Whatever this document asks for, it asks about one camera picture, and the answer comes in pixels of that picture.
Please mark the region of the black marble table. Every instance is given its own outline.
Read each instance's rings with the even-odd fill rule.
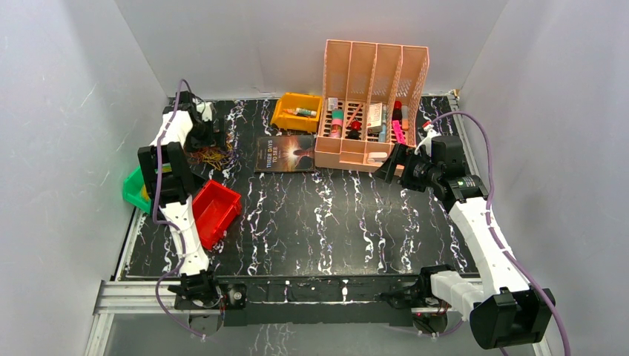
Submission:
[[[459,230],[431,192],[408,191],[356,171],[254,173],[256,138],[287,134],[269,125],[275,103],[215,102],[214,115],[225,117],[233,137],[234,158],[222,171],[192,165],[195,173],[242,195],[242,214],[207,251],[217,275],[417,274],[442,263],[476,271]],[[449,111],[446,96],[425,96],[416,127]],[[453,120],[438,129],[458,134]],[[157,279],[177,264],[170,231],[145,214],[138,218],[122,280]]]

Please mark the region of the pink comb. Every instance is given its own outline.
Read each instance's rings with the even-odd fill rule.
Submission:
[[[401,143],[402,145],[406,144],[404,132],[402,132],[402,127],[400,127],[400,122],[398,120],[393,120],[393,133],[395,134],[395,139],[398,143]]]

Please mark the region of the book cover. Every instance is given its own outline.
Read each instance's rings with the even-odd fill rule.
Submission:
[[[258,137],[256,172],[310,172],[314,170],[314,136]]]

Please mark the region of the yellow bin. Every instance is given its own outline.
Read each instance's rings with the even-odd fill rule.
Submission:
[[[323,107],[322,101],[323,99],[320,96],[286,93],[282,95],[282,99],[277,100],[271,124],[275,124],[277,127],[285,130],[317,132],[321,108]],[[317,111],[317,116],[295,116],[284,111],[284,109],[294,110],[297,108]]]

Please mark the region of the red bin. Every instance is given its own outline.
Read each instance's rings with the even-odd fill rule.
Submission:
[[[192,214],[201,245],[211,250],[240,215],[240,194],[210,180],[192,200]]]

